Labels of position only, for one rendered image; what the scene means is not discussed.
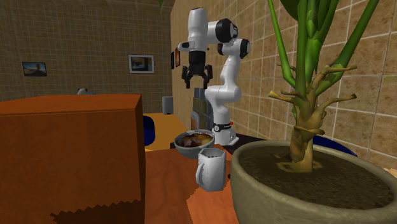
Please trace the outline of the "small grey bin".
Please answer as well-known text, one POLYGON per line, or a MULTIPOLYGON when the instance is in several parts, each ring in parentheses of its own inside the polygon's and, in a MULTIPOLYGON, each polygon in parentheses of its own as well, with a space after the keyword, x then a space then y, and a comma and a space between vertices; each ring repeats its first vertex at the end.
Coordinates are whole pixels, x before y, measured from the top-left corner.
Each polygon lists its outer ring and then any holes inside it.
POLYGON ((173 96, 163 96, 162 97, 162 113, 164 115, 173 114, 173 96))

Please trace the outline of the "potted green plant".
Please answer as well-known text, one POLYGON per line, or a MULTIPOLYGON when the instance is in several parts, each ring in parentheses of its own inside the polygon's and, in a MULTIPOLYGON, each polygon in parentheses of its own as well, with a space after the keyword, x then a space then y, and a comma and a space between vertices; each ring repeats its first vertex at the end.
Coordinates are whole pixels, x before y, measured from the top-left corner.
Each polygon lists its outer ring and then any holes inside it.
POLYGON ((397 224, 397 178, 357 156, 313 139, 323 134, 330 99, 318 97, 352 70, 350 59, 379 0, 368 0, 339 56, 319 67, 319 54, 339 0, 281 0, 298 23, 296 64, 291 66, 274 22, 283 78, 291 92, 270 92, 292 105, 288 141, 255 141, 234 151, 230 164, 239 224, 397 224))

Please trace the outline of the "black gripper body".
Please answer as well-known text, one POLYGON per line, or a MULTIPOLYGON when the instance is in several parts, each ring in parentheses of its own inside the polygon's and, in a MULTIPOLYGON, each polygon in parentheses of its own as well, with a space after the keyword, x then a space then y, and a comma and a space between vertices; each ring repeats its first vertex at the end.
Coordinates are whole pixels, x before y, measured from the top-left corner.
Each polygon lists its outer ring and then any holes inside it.
POLYGON ((203 51, 195 50, 190 51, 188 54, 189 67, 188 75, 203 75, 205 74, 205 56, 206 53, 203 51))

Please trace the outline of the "stack of upright books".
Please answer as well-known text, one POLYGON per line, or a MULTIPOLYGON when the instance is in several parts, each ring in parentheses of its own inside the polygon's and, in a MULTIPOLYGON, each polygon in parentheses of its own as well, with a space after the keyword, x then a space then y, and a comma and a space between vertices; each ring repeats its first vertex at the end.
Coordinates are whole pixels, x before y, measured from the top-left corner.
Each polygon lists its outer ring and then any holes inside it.
POLYGON ((191 129, 212 130, 212 128, 213 110, 210 102, 205 98, 205 89, 194 88, 191 129))

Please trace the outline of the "brown cardboard box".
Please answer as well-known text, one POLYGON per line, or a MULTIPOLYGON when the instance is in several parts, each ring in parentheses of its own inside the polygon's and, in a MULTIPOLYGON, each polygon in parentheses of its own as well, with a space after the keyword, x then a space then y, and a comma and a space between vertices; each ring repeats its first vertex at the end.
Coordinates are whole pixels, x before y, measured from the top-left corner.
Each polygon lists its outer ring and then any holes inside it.
POLYGON ((144 224, 139 94, 0 102, 0 224, 144 224))

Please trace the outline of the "yellow table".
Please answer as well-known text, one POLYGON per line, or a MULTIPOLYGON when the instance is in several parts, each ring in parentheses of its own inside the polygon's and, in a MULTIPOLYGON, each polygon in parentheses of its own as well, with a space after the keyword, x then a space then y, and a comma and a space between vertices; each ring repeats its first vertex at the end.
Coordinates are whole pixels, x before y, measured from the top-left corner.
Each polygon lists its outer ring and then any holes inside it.
POLYGON ((146 113, 146 116, 151 117, 154 121, 156 138, 152 144, 145 147, 145 151, 170 149, 170 144, 174 142, 175 137, 187 131, 174 114, 146 113))

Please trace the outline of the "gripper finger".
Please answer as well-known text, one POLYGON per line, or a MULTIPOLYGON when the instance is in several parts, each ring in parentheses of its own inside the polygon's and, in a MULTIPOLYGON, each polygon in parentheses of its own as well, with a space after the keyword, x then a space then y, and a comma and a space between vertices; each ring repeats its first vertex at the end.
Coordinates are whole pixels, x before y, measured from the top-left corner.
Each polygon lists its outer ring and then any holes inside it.
POLYGON ((205 65, 204 70, 201 74, 203 78, 203 89, 207 89, 209 81, 213 78, 212 76, 212 65, 205 65))
POLYGON ((193 75, 190 73, 188 67, 183 66, 181 78, 185 81, 186 88, 190 88, 190 80, 193 78, 193 75))

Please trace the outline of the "grey bowl with food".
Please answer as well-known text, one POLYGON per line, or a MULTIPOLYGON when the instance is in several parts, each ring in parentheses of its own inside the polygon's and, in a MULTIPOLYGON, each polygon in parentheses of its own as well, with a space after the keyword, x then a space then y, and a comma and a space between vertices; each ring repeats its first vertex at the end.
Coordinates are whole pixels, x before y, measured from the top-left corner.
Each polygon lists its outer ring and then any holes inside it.
POLYGON ((214 140, 214 133, 210 130, 189 130, 175 138, 174 146, 186 158, 198 159, 202 149, 214 146, 214 140))

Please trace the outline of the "dark robot stand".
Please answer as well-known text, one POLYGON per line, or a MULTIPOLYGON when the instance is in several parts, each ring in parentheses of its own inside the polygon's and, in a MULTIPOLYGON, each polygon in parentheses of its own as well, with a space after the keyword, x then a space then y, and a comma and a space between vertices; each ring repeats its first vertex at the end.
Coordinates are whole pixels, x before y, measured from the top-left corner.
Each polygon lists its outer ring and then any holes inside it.
POLYGON ((226 151, 229 152, 230 154, 233 154, 236 149, 238 149, 239 147, 241 147, 244 144, 255 142, 255 141, 263 141, 263 139, 253 137, 253 136, 247 136, 247 135, 239 134, 239 133, 236 133, 236 136, 239 138, 239 140, 235 144, 223 146, 223 148, 226 149, 226 151))

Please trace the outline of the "dark framed wall picture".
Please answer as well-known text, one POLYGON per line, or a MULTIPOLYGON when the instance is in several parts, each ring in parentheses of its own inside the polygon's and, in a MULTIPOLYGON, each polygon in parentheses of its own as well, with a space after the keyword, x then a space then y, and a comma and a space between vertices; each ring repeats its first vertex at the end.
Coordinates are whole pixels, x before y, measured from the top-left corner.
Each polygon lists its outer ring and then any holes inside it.
POLYGON ((23 62, 24 76, 47 76, 44 62, 23 62))

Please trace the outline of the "white framed wall picture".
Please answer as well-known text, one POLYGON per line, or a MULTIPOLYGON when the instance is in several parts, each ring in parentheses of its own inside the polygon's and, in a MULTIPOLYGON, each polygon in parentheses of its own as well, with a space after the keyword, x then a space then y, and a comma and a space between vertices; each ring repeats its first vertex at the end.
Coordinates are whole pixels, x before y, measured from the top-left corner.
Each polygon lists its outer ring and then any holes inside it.
POLYGON ((153 55, 130 54, 128 58, 130 74, 153 74, 155 72, 153 55))

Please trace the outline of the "blue chair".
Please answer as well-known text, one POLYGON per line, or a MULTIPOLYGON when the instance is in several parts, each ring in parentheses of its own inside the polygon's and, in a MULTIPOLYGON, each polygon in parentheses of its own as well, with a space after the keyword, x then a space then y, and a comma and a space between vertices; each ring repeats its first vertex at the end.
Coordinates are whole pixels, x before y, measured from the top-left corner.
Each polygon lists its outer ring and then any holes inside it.
POLYGON ((151 117, 143 116, 143 127, 144 127, 144 145, 149 146, 155 140, 155 124, 151 117))

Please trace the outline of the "white mug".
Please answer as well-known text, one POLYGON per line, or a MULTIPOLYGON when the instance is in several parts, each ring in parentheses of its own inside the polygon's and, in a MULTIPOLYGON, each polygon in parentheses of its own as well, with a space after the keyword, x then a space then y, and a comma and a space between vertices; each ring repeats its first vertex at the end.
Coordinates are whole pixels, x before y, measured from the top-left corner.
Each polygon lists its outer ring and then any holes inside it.
POLYGON ((201 150, 195 177, 198 186, 205 191, 222 191, 226 181, 226 152, 218 148, 201 150))

